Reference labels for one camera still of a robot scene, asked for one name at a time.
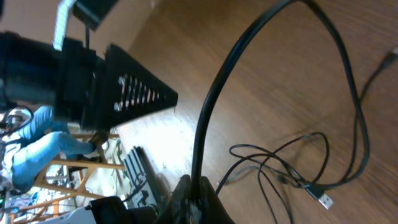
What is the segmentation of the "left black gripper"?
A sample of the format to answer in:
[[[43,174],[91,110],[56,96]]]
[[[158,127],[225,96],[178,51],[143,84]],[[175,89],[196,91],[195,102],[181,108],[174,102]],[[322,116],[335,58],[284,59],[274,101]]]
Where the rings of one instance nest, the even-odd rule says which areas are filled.
[[[79,123],[82,129],[110,129],[173,108],[177,101],[175,90],[119,46],[109,45],[104,60],[80,40],[63,40],[56,120]]]

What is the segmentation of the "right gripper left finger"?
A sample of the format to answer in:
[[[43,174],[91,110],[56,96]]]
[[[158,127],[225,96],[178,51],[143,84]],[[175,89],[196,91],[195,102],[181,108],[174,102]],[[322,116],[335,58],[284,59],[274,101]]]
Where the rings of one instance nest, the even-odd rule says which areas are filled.
[[[162,213],[155,224],[188,224],[194,222],[192,181],[189,175],[181,176]]]

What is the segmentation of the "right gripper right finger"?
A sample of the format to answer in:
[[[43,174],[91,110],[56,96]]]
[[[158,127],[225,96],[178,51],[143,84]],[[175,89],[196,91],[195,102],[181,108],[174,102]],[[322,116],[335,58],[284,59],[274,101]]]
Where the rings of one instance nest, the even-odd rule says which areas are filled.
[[[195,181],[195,221],[200,224],[234,224],[207,177]]]

